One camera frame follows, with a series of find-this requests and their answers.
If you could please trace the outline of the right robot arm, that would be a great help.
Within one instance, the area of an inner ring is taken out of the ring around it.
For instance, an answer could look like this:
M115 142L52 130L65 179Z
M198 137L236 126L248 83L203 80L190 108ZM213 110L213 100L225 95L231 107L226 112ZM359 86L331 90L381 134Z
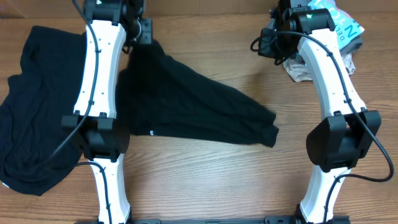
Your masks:
M378 111L369 111L350 80L341 58L338 35L327 9L312 9L308 1L279 1L270 24L254 41L256 52L279 65L303 58L318 93L322 121L306 138L313 171L295 215L267 217L290 223L349 223L335 217L340 188L367 154L381 125Z

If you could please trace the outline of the black t-shirt with logo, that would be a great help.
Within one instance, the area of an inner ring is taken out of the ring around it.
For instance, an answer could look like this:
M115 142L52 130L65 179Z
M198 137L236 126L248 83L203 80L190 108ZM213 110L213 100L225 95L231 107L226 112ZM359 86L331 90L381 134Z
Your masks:
M239 90L167 55L134 46L116 86L118 118L136 136L167 136L274 147L276 115Z

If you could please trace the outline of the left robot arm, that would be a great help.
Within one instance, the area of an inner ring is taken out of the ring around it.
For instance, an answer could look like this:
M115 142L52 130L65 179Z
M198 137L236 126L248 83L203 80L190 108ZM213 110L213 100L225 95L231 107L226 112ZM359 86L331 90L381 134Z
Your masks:
M152 21L143 19L144 2L85 1L73 3L86 24L83 78L73 113L62 127L83 152L81 166L90 166L96 182L99 215L96 223L132 223L123 162L130 135L116 109L119 59L131 44L149 44Z

